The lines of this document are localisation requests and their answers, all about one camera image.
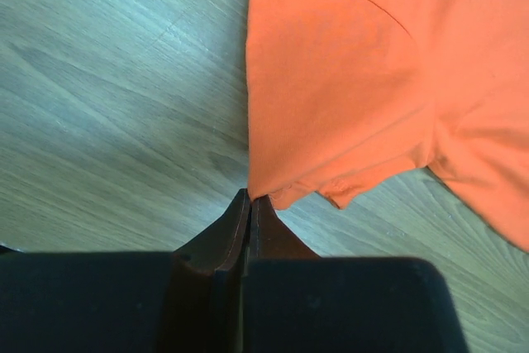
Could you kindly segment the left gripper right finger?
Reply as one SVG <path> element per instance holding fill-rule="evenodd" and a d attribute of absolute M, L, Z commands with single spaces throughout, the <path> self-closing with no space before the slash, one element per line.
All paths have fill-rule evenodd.
<path fill-rule="evenodd" d="M 251 205 L 248 250 L 250 261 L 320 258 L 279 219 L 269 197 L 258 198 Z"/>

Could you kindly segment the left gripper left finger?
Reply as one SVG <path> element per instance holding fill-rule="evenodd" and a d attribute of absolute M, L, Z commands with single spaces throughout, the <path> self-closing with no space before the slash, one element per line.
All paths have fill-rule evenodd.
<path fill-rule="evenodd" d="M 249 217 L 241 189 L 215 222 L 174 252 L 171 341 L 179 351 L 236 351 Z"/>

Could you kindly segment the orange t shirt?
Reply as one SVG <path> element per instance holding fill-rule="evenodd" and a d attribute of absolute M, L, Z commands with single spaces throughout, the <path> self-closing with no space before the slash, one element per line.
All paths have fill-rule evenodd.
<path fill-rule="evenodd" d="M 249 0 L 252 198 L 428 168 L 528 247 L 528 0 Z"/>

